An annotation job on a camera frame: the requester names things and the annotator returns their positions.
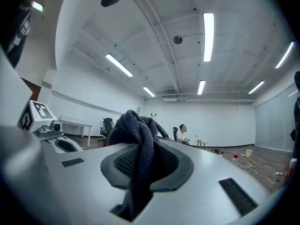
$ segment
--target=person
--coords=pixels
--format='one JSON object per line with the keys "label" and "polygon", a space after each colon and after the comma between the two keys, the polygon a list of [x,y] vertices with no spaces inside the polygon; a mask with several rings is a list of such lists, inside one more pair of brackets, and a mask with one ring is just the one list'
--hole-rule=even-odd
{"label": "person", "polygon": [[20,60],[27,34],[30,31],[30,17],[33,0],[22,0],[16,12],[11,12],[14,16],[10,21],[11,26],[7,32],[1,34],[1,45],[7,58],[15,68]]}
{"label": "person", "polygon": [[296,83],[296,87],[298,89],[298,97],[297,97],[297,101],[296,101],[295,107],[294,107],[295,128],[297,130],[297,129],[299,129],[299,118],[300,118],[300,97],[299,97],[300,71],[295,73],[295,83]]}
{"label": "person", "polygon": [[179,126],[179,130],[177,131],[177,134],[176,134],[178,142],[181,142],[183,144],[186,144],[188,142],[186,132],[187,132],[187,126],[185,126],[184,124],[181,124]]}
{"label": "person", "polygon": [[294,119],[295,119],[295,148],[293,157],[299,158],[300,157],[300,138],[299,138],[299,131],[300,131],[300,71],[296,72],[295,74],[295,83],[298,89],[298,96],[294,107]]}

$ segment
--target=yellow bucket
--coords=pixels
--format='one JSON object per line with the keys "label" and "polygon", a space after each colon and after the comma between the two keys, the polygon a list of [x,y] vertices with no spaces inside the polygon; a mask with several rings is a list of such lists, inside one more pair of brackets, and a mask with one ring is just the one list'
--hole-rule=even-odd
{"label": "yellow bucket", "polygon": [[251,157],[251,153],[252,153],[252,150],[247,149],[245,157],[247,157],[247,158]]}

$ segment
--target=black grille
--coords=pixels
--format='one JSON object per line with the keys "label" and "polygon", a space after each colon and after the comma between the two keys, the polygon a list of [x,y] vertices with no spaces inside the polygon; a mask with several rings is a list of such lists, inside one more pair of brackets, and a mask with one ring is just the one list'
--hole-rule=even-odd
{"label": "black grille", "polygon": [[[151,183],[170,175],[179,165],[178,158],[167,149],[156,145],[154,149],[154,171],[150,179]],[[139,146],[136,146],[131,151],[118,157],[114,162],[115,167],[130,179],[134,178],[136,172],[138,153]]]}
{"label": "black grille", "polygon": [[242,216],[257,207],[257,204],[232,178],[219,181],[219,183]]}
{"label": "black grille", "polygon": [[72,160],[68,160],[68,161],[63,161],[61,162],[63,164],[64,167],[69,167],[78,163],[83,163],[84,161],[81,158],[76,158],[76,159],[72,159]]}

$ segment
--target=table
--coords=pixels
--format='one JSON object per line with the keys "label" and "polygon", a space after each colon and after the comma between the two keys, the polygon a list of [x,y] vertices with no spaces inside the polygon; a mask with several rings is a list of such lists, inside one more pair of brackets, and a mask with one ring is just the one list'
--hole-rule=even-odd
{"label": "table", "polygon": [[206,150],[205,144],[208,143],[208,142],[205,142],[205,141],[195,141],[195,142],[198,143],[198,144],[197,144],[197,147],[199,146],[199,143],[200,143],[200,147],[201,147],[201,145],[202,145],[202,143],[203,143],[204,150]]}
{"label": "table", "polygon": [[82,127],[81,137],[83,137],[84,127],[88,127],[89,128],[88,147],[89,147],[89,145],[90,145],[90,128],[93,126],[90,122],[81,120],[81,119],[71,118],[68,116],[61,116],[60,122],[61,122],[61,127],[62,127],[63,123]]}

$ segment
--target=man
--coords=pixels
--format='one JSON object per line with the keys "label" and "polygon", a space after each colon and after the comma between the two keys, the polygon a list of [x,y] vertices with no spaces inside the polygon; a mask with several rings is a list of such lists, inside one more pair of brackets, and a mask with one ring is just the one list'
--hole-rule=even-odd
{"label": "man", "polygon": [[188,142],[186,132],[187,132],[187,126],[181,124],[176,134],[178,142],[181,142],[183,144],[186,144]]}
{"label": "man", "polygon": [[30,30],[30,16],[33,0],[22,0],[16,12],[9,12],[11,26],[1,33],[1,45],[8,60],[15,68],[20,60],[27,34]]}

